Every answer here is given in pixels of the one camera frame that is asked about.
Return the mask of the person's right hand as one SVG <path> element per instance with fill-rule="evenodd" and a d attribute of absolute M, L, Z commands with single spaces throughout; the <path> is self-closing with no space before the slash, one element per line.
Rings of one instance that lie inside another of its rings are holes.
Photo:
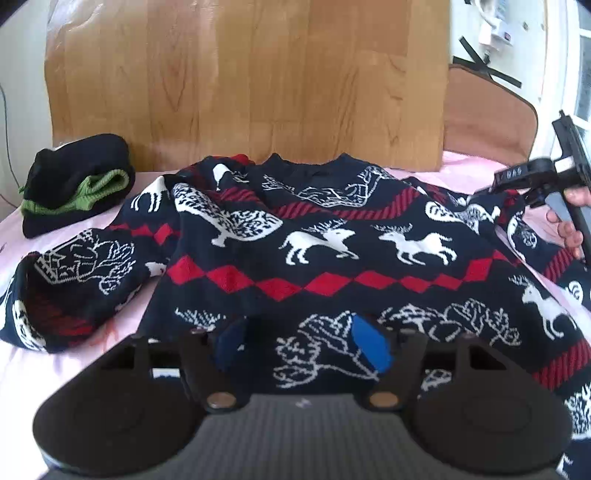
<path fill-rule="evenodd" d="M 590 206 L 590 190 L 587 187 L 566 189 L 564 195 L 571 205 L 576 207 Z M 579 260 L 588 258 L 582 250 L 584 235 L 576 229 L 571 221 L 562 221 L 552 209 L 547 212 L 546 219 L 555 225 L 557 234 L 562 239 L 564 247 L 575 258 Z"/>

